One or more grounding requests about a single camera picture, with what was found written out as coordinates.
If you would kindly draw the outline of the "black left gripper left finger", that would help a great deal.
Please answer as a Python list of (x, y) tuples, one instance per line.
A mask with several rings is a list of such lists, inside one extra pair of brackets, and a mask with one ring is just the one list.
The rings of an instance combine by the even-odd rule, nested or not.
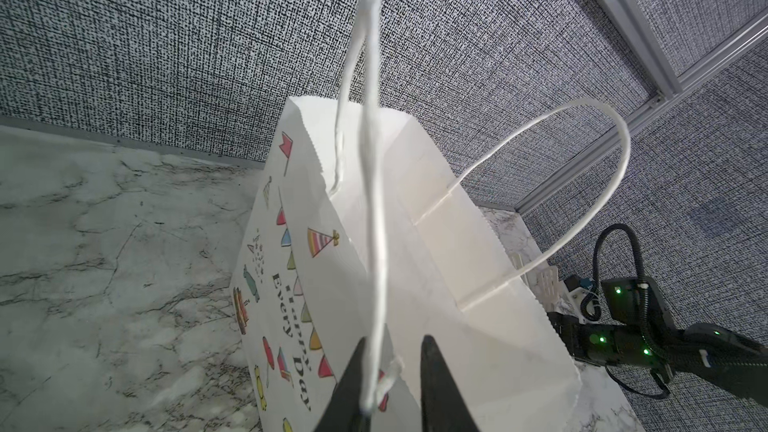
[(360, 408), (366, 339), (361, 338), (321, 416), (315, 432), (370, 432), (371, 416)]

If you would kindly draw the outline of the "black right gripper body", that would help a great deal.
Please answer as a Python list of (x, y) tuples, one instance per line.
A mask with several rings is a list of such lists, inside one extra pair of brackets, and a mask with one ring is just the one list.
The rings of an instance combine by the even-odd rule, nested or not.
[(604, 360), (598, 360), (589, 356), (589, 347), (584, 343), (582, 334), (586, 331), (585, 325), (579, 322), (575, 316), (564, 315), (559, 312), (548, 312), (547, 317), (557, 335), (563, 341), (569, 354), (579, 362), (594, 366), (604, 366)]

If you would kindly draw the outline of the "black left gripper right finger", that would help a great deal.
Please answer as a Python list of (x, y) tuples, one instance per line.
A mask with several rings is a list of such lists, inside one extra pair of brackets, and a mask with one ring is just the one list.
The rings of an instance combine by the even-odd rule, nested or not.
[(425, 335), (421, 344), (420, 381), (424, 432), (479, 431), (431, 335)]

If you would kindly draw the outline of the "white paper gift bag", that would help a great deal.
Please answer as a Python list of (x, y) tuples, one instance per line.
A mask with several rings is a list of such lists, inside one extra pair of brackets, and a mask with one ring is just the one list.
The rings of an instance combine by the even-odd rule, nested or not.
[(381, 0), (336, 98), (286, 99), (230, 296), (266, 431), (315, 431), (361, 338), (371, 431), (423, 431), (436, 340), (479, 431), (560, 431), (574, 361), (417, 119), (379, 99)]

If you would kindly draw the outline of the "white and steel tongs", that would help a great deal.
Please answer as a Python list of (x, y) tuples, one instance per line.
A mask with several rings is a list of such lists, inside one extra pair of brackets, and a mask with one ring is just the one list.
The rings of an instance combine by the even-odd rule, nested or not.
[[(509, 258), (516, 269), (523, 268), (531, 258), (540, 255), (537, 249), (523, 252), (510, 252)], [(558, 268), (542, 262), (536, 268), (521, 276), (535, 298), (546, 312), (554, 312), (559, 301), (559, 272)]]

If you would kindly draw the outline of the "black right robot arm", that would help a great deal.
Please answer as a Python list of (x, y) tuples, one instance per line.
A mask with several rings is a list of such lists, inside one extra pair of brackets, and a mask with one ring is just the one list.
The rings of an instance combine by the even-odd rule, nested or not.
[[(601, 249), (617, 231), (629, 240), (635, 274), (602, 280)], [(648, 370), (660, 391), (646, 393), (646, 398), (666, 399), (675, 375), (689, 373), (736, 397), (767, 405), (767, 347), (711, 323), (677, 328), (661, 290), (645, 271), (639, 239), (628, 225), (613, 224), (599, 235), (591, 287), (580, 309), (583, 320), (548, 314), (571, 357), (607, 372), (619, 366)]]

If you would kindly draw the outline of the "aluminium frame struts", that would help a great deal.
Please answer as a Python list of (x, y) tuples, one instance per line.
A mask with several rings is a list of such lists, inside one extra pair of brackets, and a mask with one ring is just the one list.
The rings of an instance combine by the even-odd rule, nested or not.
[(767, 38), (766, 0), (594, 0), (652, 84), (637, 134)]

